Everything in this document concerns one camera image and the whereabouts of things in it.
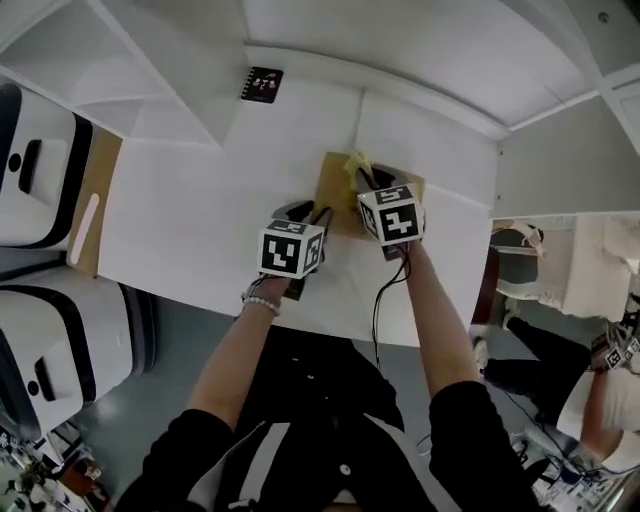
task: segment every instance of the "bracelet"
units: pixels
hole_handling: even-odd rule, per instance
[[[263,299],[262,297],[256,297],[255,295],[250,295],[248,297],[244,297],[242,299],[242,303],[246,306],[249,303],[260,304],[266,308],[269,308],[274,315],[280,316],[280,308],[276,306],[273,302],[269,302],[267,299]]]

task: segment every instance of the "gray floor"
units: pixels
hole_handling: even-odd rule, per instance
[[[602,328],[600,321],[565,317],[537,303],[525,303],[522,309],[525,320],[576,341],[586,343]],[[157,322],[159,346],[155,369],[144,377],[123,383],[77,417],[87,444],[104,469],[104,482],[116,498],[140,473],[151,443],[184,409],[204,361],[232,319],[159,299]],[[492,357],[532,357],[513,335],[501,329],[491,328],[487,339]],[[370,343],[356,342],[356,347],[373,359]],[[398,392],[397,402],[407,434],[417,442],[429,432],[429,400],[418,349],[382,346],[380,357],[385,377]],[[507,430],[520,432],[528,422],[526,416],[501,391],[492,389],[491,393]],[[520,402],[533,411],[526,400]],[[469,426],[469,435],[473,435],[473,425]],[[191,442],[185,439],[185,449],[189,449]],[[420,448],[427,452],[429,442]],[[439,484],[435,480],[431,483],[430,496],[438,510],[458,510]]]

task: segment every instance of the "wooden board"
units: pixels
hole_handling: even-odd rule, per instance
[[[90,277],[98,275],[98,255],[104,212],[121,146],[122,139],[98,129],[94,136],[87,170],[73,217],[69,234],[67,264]],[[98,197],[97,204],[95,203],[96,195]],[[87,213],[87,219],[83,223],[85,213]]]
[[[349,160],[349,155],[329,152],[322,162],[322,171],[318,178],[316,189],[315,208],[312,217],[318,215],[323,208],[333,209],[330,233],[332,235],[348,236],[360,240],[368,240],[362,225],[362,218],[358,212],[358,199],[351,190],[349,175],[344,170],[344,165]],[[390,169],[385,165],[373,164],[379,169]],[[422,202],[424,195],[424,178],[411,173],[405,173],[407,179],[416,184],[418,196]]]

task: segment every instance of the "white table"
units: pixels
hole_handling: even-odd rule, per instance
[[[240,293],[256,277],[258,231],[276,208],[314,197],[326,151],[355,145],[426,178],[424,244],[469,325],[491,231],[496,144],[418,107],[407,111],[397,100],[362,95],[285,76],[273,105],[240,104],[223,151],[126,141],[109,194],[99,274],[238,314]],[[381,108],[397,108],[393,123],[376,120]],[[406,125],[403,115],[412,117]],[[371,339],[375,295],[399,263],[385,262],[373,241],[330,235],[326,250],[302,299],[284,301],[276,323]],[[384,296],[379,339],[418,344],[405,285]]]

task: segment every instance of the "white shirt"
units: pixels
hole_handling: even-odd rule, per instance
[[[585,372],[571,391],[558,418],[558,430],[580,440],[584,408],[594,374]],[[607,373],[603,426],[624,430],[620,445],[602,462],[611,471],[626,471],[640,464],[640,376],[624,368]]]

